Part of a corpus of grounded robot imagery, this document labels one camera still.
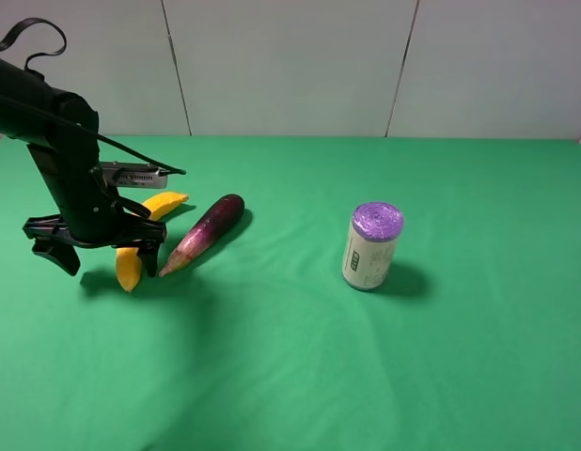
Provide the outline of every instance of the green cloth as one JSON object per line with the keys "label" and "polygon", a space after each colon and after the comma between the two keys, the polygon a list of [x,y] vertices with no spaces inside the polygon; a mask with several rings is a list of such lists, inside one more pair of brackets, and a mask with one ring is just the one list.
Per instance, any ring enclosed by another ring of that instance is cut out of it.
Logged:
{"label": "green cloth", "polygon": [[[221,195],[250,210],[132,294],[21,226],[57,210],[0,142],[0,450],[581,450],[581,147],[567,141],[130,137],[188,175],[161,264]],[[104,160],[133,161],[103,148]],[[155,194],[121,190],[135,200]],[[389,279],[343,281],[353,209],[405,215]]]}

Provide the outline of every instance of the purple eggplant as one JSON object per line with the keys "label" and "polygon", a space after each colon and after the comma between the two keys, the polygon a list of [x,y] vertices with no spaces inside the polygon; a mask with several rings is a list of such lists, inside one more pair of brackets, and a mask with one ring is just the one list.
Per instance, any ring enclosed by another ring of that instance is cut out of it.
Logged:
{"label": "purple eggplant", "polygon": [[159,275],[163,277],[188,265],[231,230],[243,213],[244,201],[239,195],[227,194],[219,199],[180,241]]}

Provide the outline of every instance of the banana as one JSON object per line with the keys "label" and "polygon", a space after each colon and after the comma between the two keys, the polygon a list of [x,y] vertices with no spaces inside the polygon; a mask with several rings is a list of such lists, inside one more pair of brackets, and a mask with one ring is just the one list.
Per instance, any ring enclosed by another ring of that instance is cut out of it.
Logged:
{"label": "banana", "polygon": [[[171,212],[178,205],[188,200],[188,195],[173,193],[171,191],[159,193],[145,200],[142,205],[150,210],[152,221],[159,221],[163,216]],[[140,281],[142,273],[142,260],[138,257],[138,249],[135,247],[120,247],[117,249],[115,264],[119,284],[130,292]]]}

